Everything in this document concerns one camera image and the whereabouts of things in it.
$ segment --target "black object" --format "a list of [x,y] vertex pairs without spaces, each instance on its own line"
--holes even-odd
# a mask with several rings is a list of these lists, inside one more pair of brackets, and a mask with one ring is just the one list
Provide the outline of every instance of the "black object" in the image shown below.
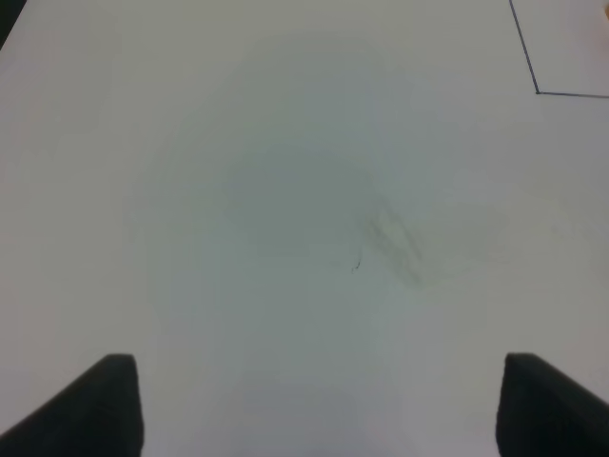
[[138,457],[144,421],[135,359],[109,355],[0,437],[0,457]]
[[7,40],[26,0],[0,0],[0,48]]
[[501,457],[609,456],[609,407],[540,357],[508,354],[496,438]]

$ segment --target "pencil mark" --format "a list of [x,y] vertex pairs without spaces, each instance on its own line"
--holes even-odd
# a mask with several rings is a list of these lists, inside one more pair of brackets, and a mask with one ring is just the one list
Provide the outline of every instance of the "pencil mark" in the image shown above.
[[609,95],[600,95],[594,93],[576,93],[576,92],[553,92],[553,91],[545,91],[541,90],[540,86],[537,82],[537,78],[535,76],[535,72],[533,71],[533,64],[531,62],[531,57],[529,55],[529,51],[524,43],[524,36],[522,35],[521,22],[518,19],[518,15],[516,14],[516,8],[514,7],[514,0],[509,0],[510,9],[512,10],[512,15],[514,16],[514,22],[516,23],[516,29],[518,29],[518,35],[521,39],[522,50],[524,51],[524,57],[526,57],[526,63],[529,67],[529,72],[531,73],[531,78],[533,79],[533,86],[535,86],[535,93],[537,95],[554,95],[558,97],[577,97],[577,98],[598,98],[598,99],[609,99]]
[[358,257],[358,264],[351,269],[351,273],[355,273],[355,270],[362,264],[363,251],[360,249],[360,256]]
[[514,8],[513,0],[510,0],[510,8],[512,9],[512,15],[514,16],[514,22],[516,23],[516,28],[518,29],[518,35],[521,38],[522,50],[524,51],[524,57],[526,57],[526,63],[529,66],[529,71],[531,72],[531,78],[533,78],[533,86],[535,86],[535,93],[540,93],[540,87],[537,84],[537,78],[535,77],[535,72],[533,71],[533,64],[531,64],[531,58],[529,57],[529,51],[526,48],[526,44],[524,43],[524,36],[522,36],[521,23],[518,20],[518,16],[516,14],[516,9]]

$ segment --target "dark mark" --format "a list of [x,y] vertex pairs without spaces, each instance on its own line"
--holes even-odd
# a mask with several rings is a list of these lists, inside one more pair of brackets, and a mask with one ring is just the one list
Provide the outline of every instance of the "dark mark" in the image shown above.
[[360,257],[358,258],[358,265],[356,265],[355,267],[353,267],[353,268],[351,269],[351,272],[352,272],[352,273],[355,273],[355,270],[356,270],[356,269],[358,269],[358,268],[360,267],[360,265],[362,264],[362,256],[363,256],[363,252],[362,252],[362,250],[360,249]]

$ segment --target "black line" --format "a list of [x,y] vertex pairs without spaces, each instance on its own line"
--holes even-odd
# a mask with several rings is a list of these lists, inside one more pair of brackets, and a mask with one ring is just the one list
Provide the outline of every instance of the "black line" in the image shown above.
[[578,97],[578,98],[601,98],[609,99],[609,95],[593,95],[591,93],[570,93],[570,92],[537,92],[538,95],[556,95],[558,97]]
[[524,56],[526,57],[526,63],[529,65],[529,71],[531,72],[531,78],[533,78],[533,85],[535,86],[535,93],[540,93],[540,87],[537,85],[537,79],[535,78],[535,72],[533,71],[533,65],[531,65],[531,58],[529,57],[529,51],[526,50],[526,45],[524,44],[524,37],[522,36],[521,23],[518,20],[518,16],[516,15],[516,9],[514,8],[514,2],[510,0],[510,8],[512,9],[512,14],[514,15],[514,22],[516,22],[516,28],[518,29],[518,35],[521,38],[522,50],[524,51]]

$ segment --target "white surface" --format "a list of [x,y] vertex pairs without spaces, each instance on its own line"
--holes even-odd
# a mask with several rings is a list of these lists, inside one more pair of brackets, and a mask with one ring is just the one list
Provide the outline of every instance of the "white surface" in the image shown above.
[[507,1],[29,0],[0,107],[1,428],[112,351],[147,457],[496,455],[507,351],[609,398],[609,103]]
[[602,0],[514,0],[541,91],[609,95]]

